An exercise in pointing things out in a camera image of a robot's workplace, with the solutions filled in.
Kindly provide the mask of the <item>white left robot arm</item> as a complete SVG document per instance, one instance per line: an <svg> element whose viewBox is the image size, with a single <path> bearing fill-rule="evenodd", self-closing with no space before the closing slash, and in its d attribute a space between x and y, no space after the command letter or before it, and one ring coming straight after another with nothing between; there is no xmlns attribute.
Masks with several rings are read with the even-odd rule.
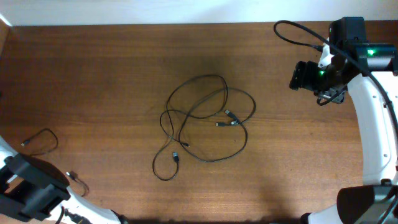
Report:
<svg viewBox="0 0 398 224"><path fill-rule="evenodd" d="M125 216L93 205L76 194L49 162L18 153L1 139L1 214L29 222L127 223Z"/></svg>

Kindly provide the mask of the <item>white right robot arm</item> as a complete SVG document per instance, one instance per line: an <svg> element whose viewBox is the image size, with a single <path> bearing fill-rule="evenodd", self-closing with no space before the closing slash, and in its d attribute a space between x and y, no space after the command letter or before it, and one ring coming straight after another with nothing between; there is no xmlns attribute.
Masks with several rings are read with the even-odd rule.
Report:
<svg viewBox="0 0 398 224"><path fill-rule="evenodd" d="M312 91L320 106L351 97L363 147L363 184L341 189L334 205L300 221L396 223L397 49L370 43L362 17L343 17L330 24L317 50L319 62L299 62L289 86Z"/></svg>

